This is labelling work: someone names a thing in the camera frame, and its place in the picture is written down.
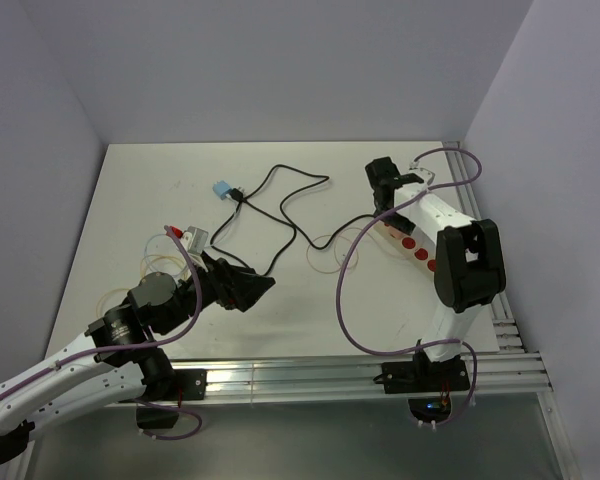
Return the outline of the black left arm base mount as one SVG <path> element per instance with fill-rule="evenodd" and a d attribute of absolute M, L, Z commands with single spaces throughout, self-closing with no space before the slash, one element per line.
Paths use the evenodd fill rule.
<path fill-rule="evenodd" d="M 207 371 L 205 369 L 183 369 L 175 371 L 175 378 L 166 390 L 161 401 L 174 402 L 182 408 L 185 402 L 202 401 L 206 396 Z M 169 412 L 155 407 L 137 405 L 136 426 L 142 431 L 165 435 L 176 426 L 179 412 Z"/>

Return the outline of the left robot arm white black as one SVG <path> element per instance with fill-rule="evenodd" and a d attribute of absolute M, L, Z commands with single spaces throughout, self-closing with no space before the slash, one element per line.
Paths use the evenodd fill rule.
<path fill-rule="evenodd" d="M 56 354 L 0 383 L 0 465 L 46 429 L 100 407 L 167 397 L 175 372 L 163 346 L 184 336 L 206 307 L 245 312 L 270 276 L 204 258 L 187 280 L 152 273 Z"/>

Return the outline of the aluminium frame rail front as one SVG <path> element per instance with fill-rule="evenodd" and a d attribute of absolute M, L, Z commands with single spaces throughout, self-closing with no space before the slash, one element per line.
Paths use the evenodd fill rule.
<path fill-rule="evenodd" d="M 356 400 L 390 400 L 373 382 L 381 357 L 340 356 L 238 361 L 174 360 L 176 371 L 204 370 L 204 398 L 184 404 L 231 405 Z M 552 390 L 539 354 L 478 357 L 475 394 L 546 393 Z"/>

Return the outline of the blue charger plug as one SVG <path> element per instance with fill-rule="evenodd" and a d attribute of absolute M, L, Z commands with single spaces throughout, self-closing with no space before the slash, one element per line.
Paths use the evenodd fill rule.
<path fill-rule="evenodd" d="M 233 187 L 224 180 L 214 183 L 212 190 L 214 194 L 221 200 L 232 198 Z"/>

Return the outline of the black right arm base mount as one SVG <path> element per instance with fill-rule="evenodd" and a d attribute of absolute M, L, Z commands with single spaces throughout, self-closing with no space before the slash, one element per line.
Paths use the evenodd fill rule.
<path fill-rule="evenodd" d="M 418 426 L 437 427 L 450 419 L 452 393 L 469 392 L 471 382 L 460 356 L 443 362 L 431 362 L 418 353 L 412 360 L 385 362 L 373 382 L 386 395 L 409 395 L 408 407 Z"/>

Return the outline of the beige power strip red sockets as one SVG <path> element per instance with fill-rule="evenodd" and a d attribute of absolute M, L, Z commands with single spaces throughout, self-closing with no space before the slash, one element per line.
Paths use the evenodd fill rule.
<path fill-rule="evenodd" d="M 406 260 L 427 278 L 433 279 L 436 271 L 436 246 L 421 229 L 416 227 L 405 234 L 386 223 L 378 222 L 373 230 L 389 245 L 389 252 L 396 258 Z"/>

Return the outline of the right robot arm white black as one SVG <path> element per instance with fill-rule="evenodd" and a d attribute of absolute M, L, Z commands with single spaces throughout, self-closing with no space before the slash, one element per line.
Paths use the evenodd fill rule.
<path fill-rule="evenodd" d="M 407 237 L 417 232 L 435 247 L 433 285 L 438 297 L 433 319 L 420 342 L 426 357 L 413 365 L 415 383 L 432 390 L 448 374 L 444 363 L 461 352 L 475 319 L 506 286 L 495 222 L 468 216 L 432 192 L 434 174 L 413 166 L 399 172 L 389 157 L 365 166 L 374 215 Z"/>

